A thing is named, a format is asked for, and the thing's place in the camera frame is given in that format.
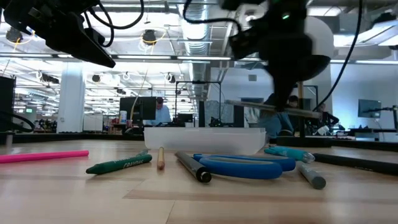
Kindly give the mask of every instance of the white plastic tray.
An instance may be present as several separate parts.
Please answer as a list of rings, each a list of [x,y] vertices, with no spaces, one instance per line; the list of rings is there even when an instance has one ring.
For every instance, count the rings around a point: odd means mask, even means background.
[[[253,155],[266,143],[264,128],[145,128],[149,149]]]

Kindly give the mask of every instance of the table surface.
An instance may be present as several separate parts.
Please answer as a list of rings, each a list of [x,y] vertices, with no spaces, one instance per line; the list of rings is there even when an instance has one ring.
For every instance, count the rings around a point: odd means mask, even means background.
[[[165,152],[164,171],[151,163],[94,176],[96,163],[134,156],[135,141],[15,144],[0,154],[89,150],[89,157],[0,164],[2,224],[121,223],[398,223],[398,177],[314,162],[327,180],[313,189],[297,170],[275,180],[214,175],[199,183]],[[398,153],[348,149],[311,152],[398,162]]]

